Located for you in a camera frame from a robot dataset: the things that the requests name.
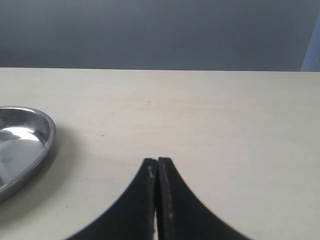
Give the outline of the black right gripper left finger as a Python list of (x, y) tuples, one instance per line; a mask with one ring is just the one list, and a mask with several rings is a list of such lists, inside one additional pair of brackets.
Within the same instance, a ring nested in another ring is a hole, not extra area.
[(146, 158), (122, 195), (70, 240), (152, 240), (157, 161)]

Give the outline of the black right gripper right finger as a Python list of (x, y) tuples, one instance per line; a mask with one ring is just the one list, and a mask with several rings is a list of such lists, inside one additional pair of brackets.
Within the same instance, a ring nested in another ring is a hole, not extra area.
[(212, 213), (166, 157), (157, 161), (156, 221), (159, 240), (248, 239)]

